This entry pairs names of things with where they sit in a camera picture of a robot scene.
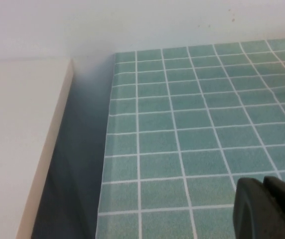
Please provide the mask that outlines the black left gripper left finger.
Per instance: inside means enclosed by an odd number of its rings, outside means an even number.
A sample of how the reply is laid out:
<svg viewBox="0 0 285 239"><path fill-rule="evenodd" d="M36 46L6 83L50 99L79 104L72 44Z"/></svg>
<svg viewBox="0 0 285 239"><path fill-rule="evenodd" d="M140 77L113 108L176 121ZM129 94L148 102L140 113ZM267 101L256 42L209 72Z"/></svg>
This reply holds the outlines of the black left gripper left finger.
<svg viewBox="0 0 285 239"><path fill-rule="evenodd" d="M233 210L237 239L285 239L285 219L276 201L254 178L241 178Z"/></svg>

